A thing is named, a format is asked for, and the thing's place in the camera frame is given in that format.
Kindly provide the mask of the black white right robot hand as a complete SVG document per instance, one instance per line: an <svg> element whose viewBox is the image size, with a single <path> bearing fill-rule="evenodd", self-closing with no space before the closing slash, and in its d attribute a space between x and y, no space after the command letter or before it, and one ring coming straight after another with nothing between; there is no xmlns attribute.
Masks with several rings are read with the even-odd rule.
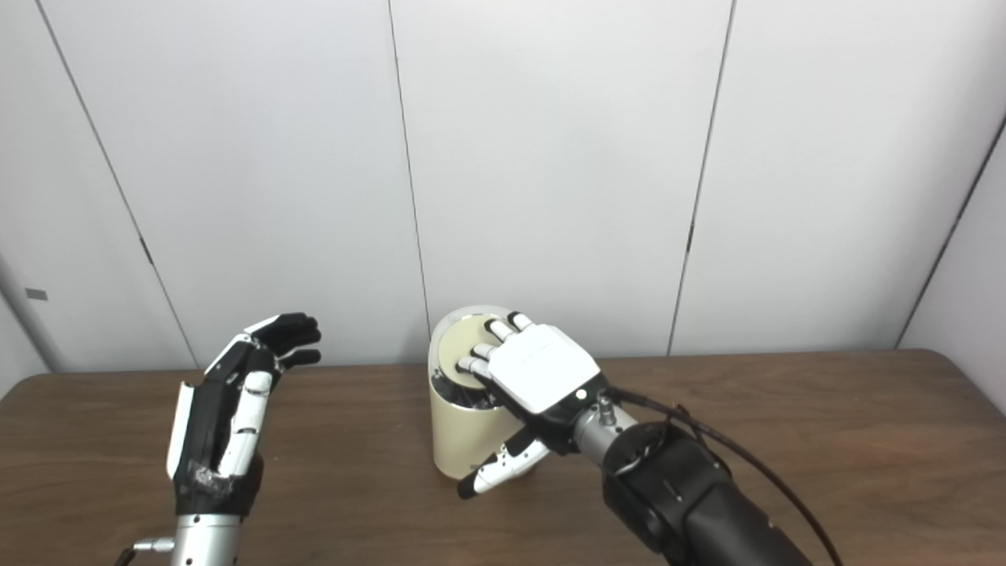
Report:
<svg viewBox="0 0 1006 566"><path fill-rule="evenodd" d="M521 426L457 484L462 499L523 476L549 454L580 454L576 423L608 386L596 359L554 325L513 311L484 327L498 344L474 345L457 370L472 375Z"/></svg>

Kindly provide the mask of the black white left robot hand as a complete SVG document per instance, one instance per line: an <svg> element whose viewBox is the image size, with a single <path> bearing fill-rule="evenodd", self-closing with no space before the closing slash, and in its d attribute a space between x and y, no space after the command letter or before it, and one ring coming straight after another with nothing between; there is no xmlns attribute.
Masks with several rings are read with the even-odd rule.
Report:
<svg viewBox="0 0 1006 566"><path fill-rule="evenodd" d="M249 515L270 395L287 370L320 362L321 338L316 318L279 314L231 338L200 383L181 384L166 461L176 516Z"/></svg>

